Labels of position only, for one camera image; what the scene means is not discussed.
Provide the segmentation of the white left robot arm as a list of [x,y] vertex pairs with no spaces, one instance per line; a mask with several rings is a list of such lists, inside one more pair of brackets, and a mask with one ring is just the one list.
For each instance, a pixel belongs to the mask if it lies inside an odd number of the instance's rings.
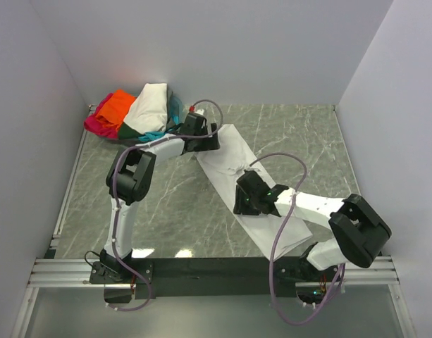
[[100,263],[112,281],[122,283],[134,272],[131,260],[135,215],[150,190],[155,167],[183,154],[219,149],[219,129],[217,123],[209,124],[203,115],[191,112],[177,132],[117,153],[106,177],[111,223],[99,254]]

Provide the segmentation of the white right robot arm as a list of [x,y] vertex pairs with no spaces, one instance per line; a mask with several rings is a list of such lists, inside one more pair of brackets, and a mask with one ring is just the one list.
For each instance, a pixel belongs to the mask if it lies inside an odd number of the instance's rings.
[[302,281],[317,280],[325,270],[344,263],[369,268],[392,235],[385,221],[358,194],[335,199],[298,192],[282,184],[270,187],[253,170],[237,179],[233,211],[281,219],[273,232],[270,262],[277,259],[281,237],[293,220],[309,221],[331,231],[330,239],[312,244],[299,257],[294,271]]

